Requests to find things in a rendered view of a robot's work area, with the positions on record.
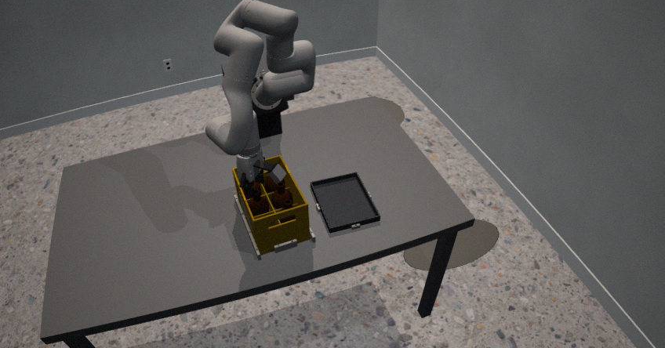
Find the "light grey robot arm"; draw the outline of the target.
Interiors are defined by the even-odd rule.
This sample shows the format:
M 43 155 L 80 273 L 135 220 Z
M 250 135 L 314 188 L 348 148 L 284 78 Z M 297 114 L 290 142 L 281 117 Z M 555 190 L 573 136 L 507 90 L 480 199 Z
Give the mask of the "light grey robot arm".
M 222 87 L 231 114 L 210 120 L 205 133 L 226 154 L 251 156 L 260 151 L 253 102 L 262 110 L 271 110 L 283 97 L 312 90 L 315 50 L 307 40 L 293 42 L 297 26 L 295 11 L 257 0 L 242 0 L 217 31 L 214 49 L 229 56 Z M 263 54 L 263 40 L 244 27 L 266 34 L 270 72 L 260 71 L 263 79 L 256 76 Z M 257 82 L 253 86 L 255 76 Z

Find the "yellow translucent crate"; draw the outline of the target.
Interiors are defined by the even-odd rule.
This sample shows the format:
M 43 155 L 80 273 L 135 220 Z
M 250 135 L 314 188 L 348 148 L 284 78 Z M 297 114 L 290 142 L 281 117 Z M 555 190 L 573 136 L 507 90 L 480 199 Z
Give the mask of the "yellow translucent crate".
M 261 189 L 261 196 L 265 197 L 269 203 L 270 211 L 258 216 L 253 216 L 250 207 L 248 205 L 249 200 L 246 200 L 245 195 L 241 187 L 239 187 L 240 180 L 238 175 L 234 178 L 238 200 L 242 207 L 241 199 L 244 200 L 243 204 L 248 210 L 247 214 L 244 212 L 243 207 L 242 211 L 245 214 L 245 217 L 248 224 L 252 224 L 253 231 L 249 226 L 252 235 L 255 239 L 257 248 L 259 249 L 260 255 L 267 254 L 274 251 L 275 245 L 280 245 L 287 241 L 296 239 L 297 244 L 303 241 L 311 239 L 310 236 L 310 224 L 309 224 L 309 212 L 308 212 L 308 203 L 304 198 L 300 188 L 297 186 L 296 181 L 294 180 L 291 172 L 289 171 L 287 165 L 283 161 L 266 161 L 271 164 L 276 162 L 285 170 L 286 175 L 283 178 L 285 181 L 285 189 L 289 190 L 293 196 L 293 206 L 294 208 L 289 208 L 284 211 L 280 209 L 274 210 L 272 206 L 272 194 L 266 193 L 265 190 L 265 179 L 269 176 L 267 171 L 263 172 L 264 184 L 259 183 Z M 262 186 L 261 186 L 262 185 Z M 238 191 L 238 188 L 240 188 Z M 241 192 L 241 193 L 239 193 Z M 239 194 L 241 194 L 241 199 Z M 243 197 L 242 197 L 243 196 Z M 245 202 L 245 203 L 244 203 Z M 246 204 L 246 205 L 245 205 Z M 280 212 L 281 211 L 281 212 Z M 273 214 L 274 213 L 274 214 Z M 249 215 L 248 215 L 249 214 Z M 296 219 L 290 220 L 285 223 L 280 223 L 280 219 L 283 219 L 288 216 L 296 216 Z M 251 221 L 250 221 L 251 220 Z M 256 233 L 256 236 L 254 234 Z M 257 237 L 257 239 L 256 239 Z

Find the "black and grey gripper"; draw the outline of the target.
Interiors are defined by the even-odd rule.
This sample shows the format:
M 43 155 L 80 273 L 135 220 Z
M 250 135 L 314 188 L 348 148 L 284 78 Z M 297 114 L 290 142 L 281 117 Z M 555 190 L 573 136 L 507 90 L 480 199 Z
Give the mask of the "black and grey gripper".
M 260 151 L 254 155 L 243 156 L 237 154 L 238 178 L 241 180 L 239 187 L 245 188 L 246 194 L 253 197 L 255 196 L 253 180 L 255 179 L 257 183 L 264 184 L 263 169 L 253 167 L 257 160 L 265 160 L 261 146 Z M 247 181 L 249 182 L 249 185 L 246 184 Z

